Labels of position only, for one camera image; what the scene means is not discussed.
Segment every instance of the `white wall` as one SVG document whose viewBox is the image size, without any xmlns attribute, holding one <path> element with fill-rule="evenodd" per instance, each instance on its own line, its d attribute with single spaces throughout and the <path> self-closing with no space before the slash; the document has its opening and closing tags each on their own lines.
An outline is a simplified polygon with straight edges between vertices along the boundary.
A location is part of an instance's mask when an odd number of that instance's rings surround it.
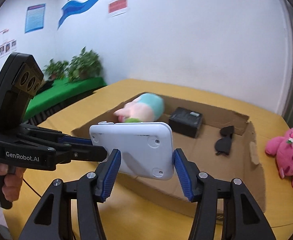
<svg viewBox="0 0 293 240">
<path fill-rule="evenodd" d="M 46 4 L 44 28 L 24 33 L 25 17 L 29 6 Z M 6 0 L 0 8 L 0 31 L 9 29 L 8 40 L 17 40 L 17 51 L 32 54 L 43 68 L 51 58 L 56 56 L 56 31 L 58 27 L 57 0 Z M 3 43 L 0 34 L 0 45 Z M 0 70 L 6 57 L 0 58 Z"/>
<path fill-rule="evenodd" d="M 109 18 L 110 1 L 64 21 L 59 59 L 87 46 L 101 55 L 108 84 L 167 82 L 283 110 L 293 47 L 282 0 L 128 0 L 127 13 Z"/>
</svg>

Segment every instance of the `camera lens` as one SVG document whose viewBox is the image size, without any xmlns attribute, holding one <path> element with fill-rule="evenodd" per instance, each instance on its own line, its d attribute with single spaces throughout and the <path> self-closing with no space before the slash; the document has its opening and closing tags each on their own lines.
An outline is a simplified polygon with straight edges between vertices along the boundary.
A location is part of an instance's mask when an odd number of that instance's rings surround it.
<svg viewBox="0 0 293 240">
<path fill-rule="evenodd" d="M 20 85 L 23 86 L 26 83 L 28 78 L 29 78 L 29 73 L 25 72 L 21 77 Z"/>
<path fill-rule="evenodd" d="M 35 77 L 30 79 L 29 83 L 27 84 L 26 90 L 30 91 L 34 84 L 35 84 Z"/>
<path fill-rule="evenodd" d="M 33 92 L 35 92 L 37 89 L 39 88 L 39 83 L 37 83 L 34 88 L 33 88 Z"/>
</svg>

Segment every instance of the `potted plant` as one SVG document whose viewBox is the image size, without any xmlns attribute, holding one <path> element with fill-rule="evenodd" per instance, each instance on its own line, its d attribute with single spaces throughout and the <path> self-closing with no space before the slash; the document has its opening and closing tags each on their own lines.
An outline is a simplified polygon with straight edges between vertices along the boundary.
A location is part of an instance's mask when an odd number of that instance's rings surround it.
<svg viewBox="0 0 293 240">
<path fill-rule="evenodd" d="M 67 69 L 69 81 L 83 80 L 89 77 L 99 76 L 102 65 L 99 55 L 93 50 L 86 51 L 86 47 L 81 50 L 79 56 L 74 56 Z"/>
<path fill-rule="evenodd" d="M 65 70 L 68 65 L 69 62 L 66 60 L 55 63 L 54 60 L 51 59 L 50 64 L 44 66 L 44 72 L 49 75 L 50 79 L 63 79 L 65 78 Z"/>
</svg>

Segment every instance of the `blue poster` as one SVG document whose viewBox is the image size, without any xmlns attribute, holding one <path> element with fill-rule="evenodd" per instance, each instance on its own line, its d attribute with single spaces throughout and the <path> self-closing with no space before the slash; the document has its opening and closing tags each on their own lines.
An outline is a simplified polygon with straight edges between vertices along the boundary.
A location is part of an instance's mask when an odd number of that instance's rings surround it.
<svg viewBox="0 0 293 240">
<path fill-rule="evenodd" d="M 43 29 L 45 4 L 30 6 L 26 11 L 25 33 Z"/>
</svg>

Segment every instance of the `human hand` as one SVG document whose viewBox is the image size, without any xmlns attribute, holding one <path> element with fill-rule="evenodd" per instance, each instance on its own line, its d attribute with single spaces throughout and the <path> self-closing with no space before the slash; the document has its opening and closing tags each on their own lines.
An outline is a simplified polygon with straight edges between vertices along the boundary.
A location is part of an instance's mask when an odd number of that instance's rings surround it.
<svg viewBox="0 0 293 240">
<path fill-rule="evenodd" d="M 0 175 L 5 176 L 2 192 L 8 201 L 16 201 L 19 199 L 20 190 L 23 182 L 23 174 L 26 169 L 16 168 L 15 174 L 7 174 L 8 166 L 0 163 Z"/>
</svg>

